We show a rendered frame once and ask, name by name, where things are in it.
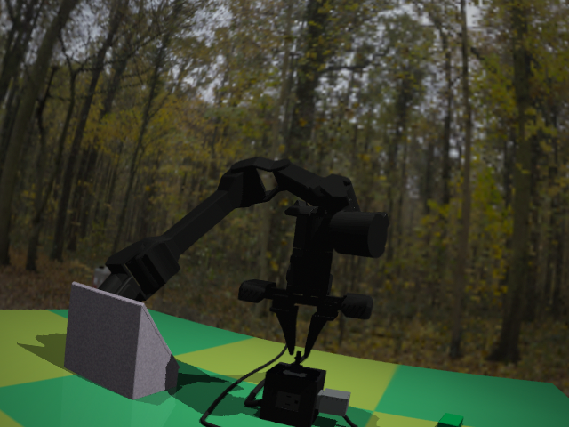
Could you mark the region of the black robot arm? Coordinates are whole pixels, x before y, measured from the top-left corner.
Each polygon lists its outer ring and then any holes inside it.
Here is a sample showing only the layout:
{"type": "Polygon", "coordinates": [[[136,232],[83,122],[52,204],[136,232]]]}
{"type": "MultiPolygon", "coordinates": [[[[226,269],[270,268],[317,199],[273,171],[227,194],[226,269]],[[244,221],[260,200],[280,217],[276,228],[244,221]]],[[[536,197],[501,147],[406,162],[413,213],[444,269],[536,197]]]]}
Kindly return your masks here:
{"type": "Polygon", "coordinates": [[[105,262],[110,276],[98,289],[146,301],[179,272],[180,255],[233,209],[268,202],[285,190],[304,200],[284,211],[297,217],[293,247],[375,259],[385,252],[388,214],[361,212],[350,179],[334,173],[322,177],[289,158],[253,157],[233,164],[217,190],[162,236],[143,238],[111,255],[105,262]],[[266,191],[257,168],[273,172],[278,184],[273,190],[266,191]]]}

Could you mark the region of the green block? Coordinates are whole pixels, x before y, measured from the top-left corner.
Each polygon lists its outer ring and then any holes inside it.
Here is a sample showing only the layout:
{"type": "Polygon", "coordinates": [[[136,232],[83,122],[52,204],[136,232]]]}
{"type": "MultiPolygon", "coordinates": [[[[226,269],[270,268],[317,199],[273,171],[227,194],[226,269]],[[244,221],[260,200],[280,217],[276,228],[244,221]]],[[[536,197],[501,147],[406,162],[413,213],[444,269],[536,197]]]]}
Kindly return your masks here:
{"type": "Polygon", "coordinates": [[[437,427],[461,427],[463,419],[463,416],[445,413],[437,427]]]}

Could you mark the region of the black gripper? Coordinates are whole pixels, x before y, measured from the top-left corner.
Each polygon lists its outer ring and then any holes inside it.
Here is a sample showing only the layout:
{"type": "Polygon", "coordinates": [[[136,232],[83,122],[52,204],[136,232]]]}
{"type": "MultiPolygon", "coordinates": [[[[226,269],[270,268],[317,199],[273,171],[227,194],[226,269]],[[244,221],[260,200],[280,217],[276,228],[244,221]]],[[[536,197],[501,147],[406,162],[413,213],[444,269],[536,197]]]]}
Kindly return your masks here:
{"type": "Polygon", "coordinates": [[[293,355],[299,306],[316,306],[311,317],[304,358],[327,321],[334,321],[341,310],[346,317],[369,319],[373,311],[370,295],[347,293],[343,297],[330,296],[328,286],[333,253],[293,248],[290,275],[286,289],[276,288],[276,282],[252,279],[245,281],[238,292],[238,300],[259,303],[272,300],[269,311],[275,312],[290,355],[293,355]],[[303,294],[303,295],[302,295],[303,294]],[[315,297],[311,297],[315,296],[315,297]]]}

